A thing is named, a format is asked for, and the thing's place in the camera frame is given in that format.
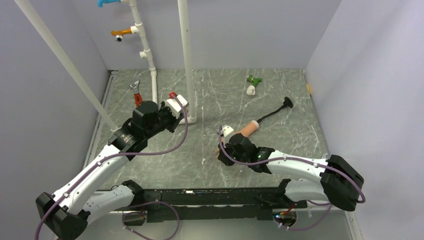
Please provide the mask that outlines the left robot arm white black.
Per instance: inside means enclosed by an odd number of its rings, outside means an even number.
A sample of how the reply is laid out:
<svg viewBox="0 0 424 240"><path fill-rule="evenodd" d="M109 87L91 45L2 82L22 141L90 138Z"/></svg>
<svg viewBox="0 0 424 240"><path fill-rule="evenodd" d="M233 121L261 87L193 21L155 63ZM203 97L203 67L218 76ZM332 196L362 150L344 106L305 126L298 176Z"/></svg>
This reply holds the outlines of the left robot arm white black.
<svg viewBox="0 0 424 240"><path fill-rule="evenodd" d="M34 238L43 226L60 240L74 240L85 229L112 211L139 209L146 202L145 190L133 180L96 195L99 187L136 156L145 156L149 139L163 131L174 132L188 119L189 102L174 95L157 104L142 101L121 128L116 130L98 156L70 182L54 193L41 193L35 203L40 216Z"/></svg>

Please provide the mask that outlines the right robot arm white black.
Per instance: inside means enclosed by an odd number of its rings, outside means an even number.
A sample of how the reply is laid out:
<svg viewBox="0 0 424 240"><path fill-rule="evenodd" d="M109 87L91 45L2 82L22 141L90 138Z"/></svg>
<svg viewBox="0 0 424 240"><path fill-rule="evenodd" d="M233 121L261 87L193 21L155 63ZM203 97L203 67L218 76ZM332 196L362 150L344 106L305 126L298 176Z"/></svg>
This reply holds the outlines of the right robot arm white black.
<svg viewBox="0 0 424 240"><path fill-rule="evenodd" d="M287 208L300 201L327 201L353 212L366 201L364 178L343 157L305 158L256 146L240 133L218 138L218 159L226 166L247 166L256 173L282 175L276 203Z"/></svg>

